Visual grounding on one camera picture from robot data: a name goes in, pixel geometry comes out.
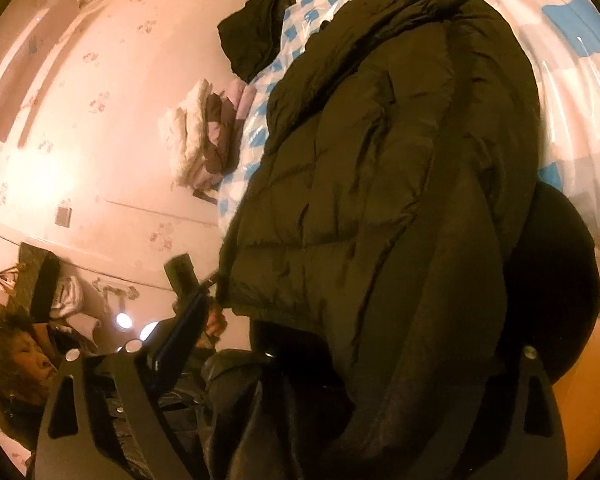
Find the person's left hand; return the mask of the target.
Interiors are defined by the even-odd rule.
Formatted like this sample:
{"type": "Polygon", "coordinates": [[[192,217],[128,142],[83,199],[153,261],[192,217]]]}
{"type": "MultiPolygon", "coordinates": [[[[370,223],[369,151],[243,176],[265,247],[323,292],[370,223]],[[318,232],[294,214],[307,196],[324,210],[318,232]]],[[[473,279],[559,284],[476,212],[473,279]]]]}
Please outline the person's left hand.
{"type": "Polygon", "coordinates": [[[204,330],[196,346],[203,349],[213,349],[220,341],[226,328],[227,320],[223,313],[223,308],[215,299],[210,299],[208,302],[207,321],[204,324],[204,330]]]}

